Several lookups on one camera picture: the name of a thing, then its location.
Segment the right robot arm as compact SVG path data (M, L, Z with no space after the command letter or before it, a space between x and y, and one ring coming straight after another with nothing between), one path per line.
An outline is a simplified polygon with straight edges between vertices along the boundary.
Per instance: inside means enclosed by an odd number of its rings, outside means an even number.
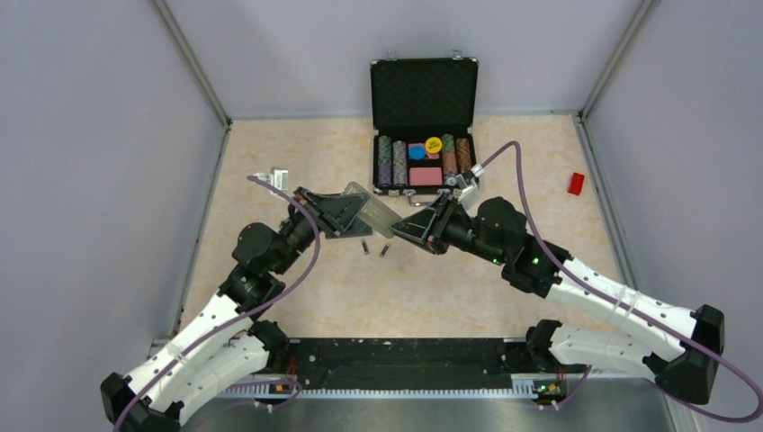
M711 305L694 310L659 301L609 279L553 243L540 244L523 213L502 197L471 216L442 195L392 224L399 238L434 255L455 247L502 267L512 287L584 310L617 327L607 333L543 319L526 334L527 357L540 371L592 365L645 378L687 403L709 402L721 355L724 315Z

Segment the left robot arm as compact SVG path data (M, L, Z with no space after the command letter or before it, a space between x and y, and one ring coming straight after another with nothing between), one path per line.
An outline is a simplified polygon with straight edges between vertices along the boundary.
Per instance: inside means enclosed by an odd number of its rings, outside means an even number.
M288 338L261 317L307 276L285 285L279 275L308 248L313 269L320 241L346 234L358 221L379 232L391 223L386 206L356 183L334 194L299 188L283 199L289 213L279 229L254 222L240 231L233 269L196 317L142 365L102 381L114 430L178 431L245 376L283 369Z

